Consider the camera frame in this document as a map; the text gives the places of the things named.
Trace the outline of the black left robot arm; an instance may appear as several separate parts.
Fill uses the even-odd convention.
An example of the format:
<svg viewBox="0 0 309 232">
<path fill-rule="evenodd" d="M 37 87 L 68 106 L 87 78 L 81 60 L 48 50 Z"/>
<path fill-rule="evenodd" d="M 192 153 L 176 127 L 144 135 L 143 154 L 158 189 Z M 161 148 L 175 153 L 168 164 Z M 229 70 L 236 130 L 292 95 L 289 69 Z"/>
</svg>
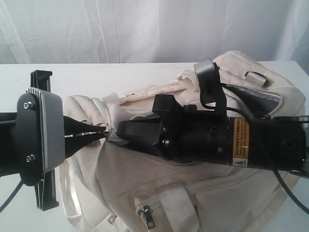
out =
<svg viewBox="0 0 309 232">
<path fill-rule="evenodd" d="M 24 185 L 34 187 L 40 210 L 58 207 L 55 168 L 107 136 L 105 127 L 64 116 L 62 99 L 51 92 L 52 74 L 33 71 L 30 87 L 17 101 L 17 111 L 0 115 L 0 174 L 19 174 L 21 178 L 1 209 Z"/>
</svg>

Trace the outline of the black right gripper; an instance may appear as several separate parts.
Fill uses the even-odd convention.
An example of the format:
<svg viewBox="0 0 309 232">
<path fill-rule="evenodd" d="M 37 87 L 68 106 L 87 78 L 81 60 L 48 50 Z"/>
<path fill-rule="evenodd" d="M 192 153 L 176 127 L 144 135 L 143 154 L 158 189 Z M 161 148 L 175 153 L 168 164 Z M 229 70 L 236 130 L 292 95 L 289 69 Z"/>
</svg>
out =
<svg viewBox="0 0 309 232">
<path fill-rule="evenodd" d="M 198 110 L 196 105 L 181 106 L 174 95 L 155 96 L 152 112 L 157 115 L 121 121 L 117 136 L 129 146 L 159 145 L 175 161 L 228 164 L 228 117 L 213 111 Z"/>
</svg>

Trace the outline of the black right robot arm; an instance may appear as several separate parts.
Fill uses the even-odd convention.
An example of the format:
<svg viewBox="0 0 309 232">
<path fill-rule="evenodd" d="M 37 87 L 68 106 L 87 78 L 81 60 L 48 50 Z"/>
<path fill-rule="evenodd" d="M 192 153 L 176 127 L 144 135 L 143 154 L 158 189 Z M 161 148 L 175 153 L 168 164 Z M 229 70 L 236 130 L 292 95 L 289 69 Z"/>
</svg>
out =
<svg viewBox="0 0 309 232">
<path fill-rule="evenodd" d="M 180 105 L 159 94 L 152 114 L 123 121 L 117 135 L 132 150 L 179 163 L 206 162 L 280 171 L 301 170 L 307 136 L 294 117 L 229 117 Z"/>
</svg>

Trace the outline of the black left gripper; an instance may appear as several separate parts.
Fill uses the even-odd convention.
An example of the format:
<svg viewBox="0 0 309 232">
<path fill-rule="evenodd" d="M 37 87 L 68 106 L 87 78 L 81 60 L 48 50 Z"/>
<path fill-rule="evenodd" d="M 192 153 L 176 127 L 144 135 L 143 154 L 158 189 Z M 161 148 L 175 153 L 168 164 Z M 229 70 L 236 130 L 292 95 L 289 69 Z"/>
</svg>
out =
<svg viewBox="0 0 309 232">
<path fill-rule="evenodd" d="M 51 71 L 35 70 L 30 86 L 40 103 L 43 175 L 35 186 L 37 207 L 49 210 L 59 206 L 56 200 L 55 168 L 59 165 L 59 96 L 51 93 Z M 99 127 L 64 116 L 65 159 L 93 142 L 106 138 L 107 131 Z"/>
</svg>

